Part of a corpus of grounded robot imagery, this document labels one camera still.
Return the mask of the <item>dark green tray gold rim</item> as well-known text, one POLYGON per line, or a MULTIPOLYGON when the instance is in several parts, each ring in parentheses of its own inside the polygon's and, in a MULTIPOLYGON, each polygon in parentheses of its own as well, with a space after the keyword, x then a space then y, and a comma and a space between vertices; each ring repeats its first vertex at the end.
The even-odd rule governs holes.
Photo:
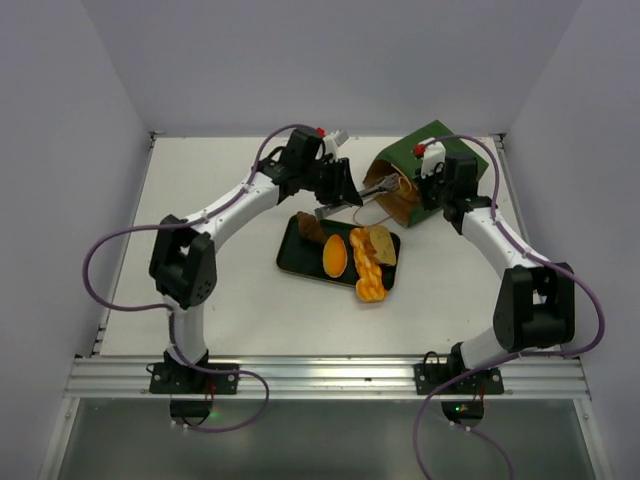
POLYGON ((300 236, 296 215, 291 216, 286 225, 276 257, 278 268, 287 273, 354 288, 359 275, 354 264, 349 234, 355 225, 335 220, 321 220, 320 223, 328 236, 337 234, 345 242, 348 262, 344 273, 338 278, 331 278, 325 273, 322 264, 323 246, 300 236))

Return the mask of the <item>green paper bag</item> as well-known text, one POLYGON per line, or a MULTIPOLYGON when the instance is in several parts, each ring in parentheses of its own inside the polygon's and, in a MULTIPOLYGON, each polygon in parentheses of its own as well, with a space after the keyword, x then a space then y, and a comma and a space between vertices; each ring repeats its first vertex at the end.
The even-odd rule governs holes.
POLYGON ((372 187, 383 177, 394 173, 400 176, 395 192, 375 198, 400 226, 413 227, 438 212, 438 208, 425 210, 422 207, 414 179, 421 173, 424 156, 434 150, 433 146, 425 148, 423 144, 430 139, 453 134, 440 120, 434 120, 383 148, 373 157, 364 175, 363 185, 372 187))

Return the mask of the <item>orange braided fake bread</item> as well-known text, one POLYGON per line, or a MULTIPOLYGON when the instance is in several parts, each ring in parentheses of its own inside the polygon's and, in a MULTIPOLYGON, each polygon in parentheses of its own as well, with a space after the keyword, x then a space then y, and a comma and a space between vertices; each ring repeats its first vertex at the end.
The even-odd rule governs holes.
POLYGON ((374 259, 374 248, 365 228, 354 228, 349 234, 354 264, 359 276, 355 284, 360 301, 375 303, 383 301, 387 290, 382 282, 382 270, 374 259))

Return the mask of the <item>brown fake chocolate bread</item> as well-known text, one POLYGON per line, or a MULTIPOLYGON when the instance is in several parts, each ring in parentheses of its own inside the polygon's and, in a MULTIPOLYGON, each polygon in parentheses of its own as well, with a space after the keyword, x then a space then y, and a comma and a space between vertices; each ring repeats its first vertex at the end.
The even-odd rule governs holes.
POLYGON ((324 245, 327 242, 328 237, 320 221, 314 215, 298 211, 296 220, 298 232, 302 239, 319 245, 324 245))

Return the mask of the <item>orange oval fake bread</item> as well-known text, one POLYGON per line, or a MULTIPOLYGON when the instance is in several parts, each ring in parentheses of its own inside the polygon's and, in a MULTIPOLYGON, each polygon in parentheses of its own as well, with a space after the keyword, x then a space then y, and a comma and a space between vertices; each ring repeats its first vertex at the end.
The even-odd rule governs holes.
POLYGON ((339 278, 348 264, 346 244, 338 234, 331 235, 323 248, 322 264, 326 275, 339 278))

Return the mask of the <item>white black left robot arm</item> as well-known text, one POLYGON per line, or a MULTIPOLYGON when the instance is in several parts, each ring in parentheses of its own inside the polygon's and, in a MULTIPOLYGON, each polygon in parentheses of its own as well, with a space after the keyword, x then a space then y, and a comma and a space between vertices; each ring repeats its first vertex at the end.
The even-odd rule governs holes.
POLYGON ((169 322, 169 345, 153 367, 154 393, 199 393, 213 384, 204 341, 204 303, 217 280, 216 256, 235 233, 299 191, 322 205, 357 205, 361 198, 347 158, 343 130, 328 134, 306 125, 288 126, 285 145, 256 153, 248 176, 202 210, 183 219, 165 217, 157 233, 149 274, 169 322))

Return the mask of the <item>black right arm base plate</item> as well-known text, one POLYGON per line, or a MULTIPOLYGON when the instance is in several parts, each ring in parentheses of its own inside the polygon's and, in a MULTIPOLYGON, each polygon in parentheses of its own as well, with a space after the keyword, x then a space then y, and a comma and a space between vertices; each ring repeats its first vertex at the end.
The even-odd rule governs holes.
POLYGON ((476 373, 462 365, 458 354, 440 355, 427 352, 413 365, 414 385, 419 396, 437 395, 501 395, 505 392, 503 378, 498 368, 476 373))

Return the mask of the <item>metal serving tongs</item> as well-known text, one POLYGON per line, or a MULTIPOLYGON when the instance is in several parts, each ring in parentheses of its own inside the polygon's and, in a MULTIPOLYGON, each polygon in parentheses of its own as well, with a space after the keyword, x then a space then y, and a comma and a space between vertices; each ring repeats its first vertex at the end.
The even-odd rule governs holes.
POLYGON ((323 220, 347 208, 363 206, 365 201, 372 200, 377 196, 394 193, 399 189, 399 180, 398 173, 383 176, 372 186, 358 191, 350 198, 339 198, 331 201, 328 205, 316 208, 314 216, 317 220, 323 220))

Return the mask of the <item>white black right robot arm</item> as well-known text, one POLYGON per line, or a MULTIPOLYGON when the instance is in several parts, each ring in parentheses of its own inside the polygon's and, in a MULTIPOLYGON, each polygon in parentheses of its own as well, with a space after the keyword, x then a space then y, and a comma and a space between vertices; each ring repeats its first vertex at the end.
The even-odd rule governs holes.
POLYGON ((478 194, 478 160, 428 147, 415 183, 422 206, 439 208, 456 232, 472 243, 501 280, 492 325, 452 347, 445 379, 468 392, 481 380, 479 366, 508 354, 565 344, 575 334, 575 288, 557 265, 531 259, 518 234, 501 222, 492 199, 478 194))

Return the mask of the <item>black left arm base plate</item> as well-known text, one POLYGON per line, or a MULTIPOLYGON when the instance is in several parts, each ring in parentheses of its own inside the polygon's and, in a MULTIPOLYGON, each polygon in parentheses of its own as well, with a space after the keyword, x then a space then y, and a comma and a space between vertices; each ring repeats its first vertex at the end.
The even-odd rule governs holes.
POLYGON ((177 363, 154 363, 148 391, 160 395, 235 395, 239 366, 231 363, 203 365, 206 372, 177 363))

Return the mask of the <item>tan sliced fake bread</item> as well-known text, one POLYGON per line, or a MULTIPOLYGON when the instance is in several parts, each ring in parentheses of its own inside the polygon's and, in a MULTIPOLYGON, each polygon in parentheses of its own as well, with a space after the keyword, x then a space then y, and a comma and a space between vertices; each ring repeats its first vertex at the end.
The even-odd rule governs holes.
POLYGON ((374 225, 368 227, 367 232, 373 260, 380 265, 395 266, 397 256, 389 229, 382 225, 374 225))

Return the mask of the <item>orange ring fake bread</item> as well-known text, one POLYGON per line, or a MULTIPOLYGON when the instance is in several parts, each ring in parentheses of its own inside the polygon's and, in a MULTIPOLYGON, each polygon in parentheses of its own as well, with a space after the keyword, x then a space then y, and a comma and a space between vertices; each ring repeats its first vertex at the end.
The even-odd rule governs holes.
POLYGON ((416 195, 416 189, 411 180, 403 175, 397 178, 397 194, 403 198, 412 198, 416 195))

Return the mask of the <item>aluminium front mounting rail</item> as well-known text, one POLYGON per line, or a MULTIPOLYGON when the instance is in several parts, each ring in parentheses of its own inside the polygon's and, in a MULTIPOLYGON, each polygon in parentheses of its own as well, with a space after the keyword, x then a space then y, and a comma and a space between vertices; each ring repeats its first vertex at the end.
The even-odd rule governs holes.
MULTIPOLYGON (((151 365, 158 357, 76 359, 63 394, 69 398, 149 398, 151 365)), ((222 357, 243 373, 236 399, 262 399, 264 384, 272 400, 416 400, 423 380, 415 356, 222 357)), ((521 358, 490 373, 484 385, 459 383, 463 398, 498 400, 582 400, 589 387, 577 360, 521 358)))

